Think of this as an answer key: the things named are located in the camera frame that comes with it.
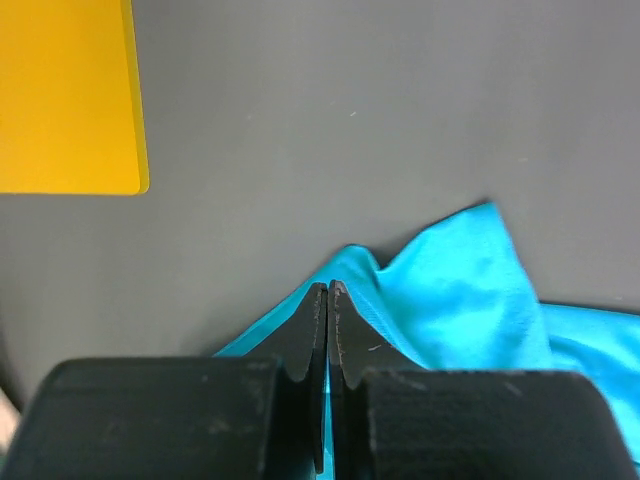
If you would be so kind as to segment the teal t shirt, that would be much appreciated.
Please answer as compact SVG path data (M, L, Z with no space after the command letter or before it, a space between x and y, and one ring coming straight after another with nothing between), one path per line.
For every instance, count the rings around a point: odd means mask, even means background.
M540 302L495 205L426 228L386 266L347 247L314 280L342 281L369 324L424 367L586 375L638 454L638 316Z

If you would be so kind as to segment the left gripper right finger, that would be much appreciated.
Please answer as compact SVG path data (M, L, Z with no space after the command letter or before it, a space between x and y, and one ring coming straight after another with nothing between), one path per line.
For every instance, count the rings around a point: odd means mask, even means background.
M604 397L556 370L427 370L328 291L339 479L634 479Z

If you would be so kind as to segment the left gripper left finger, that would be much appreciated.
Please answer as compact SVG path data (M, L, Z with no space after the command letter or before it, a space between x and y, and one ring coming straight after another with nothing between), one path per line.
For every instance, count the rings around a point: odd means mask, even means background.
M74 359L28 405L5 479L313 479L327 289L241 356Z

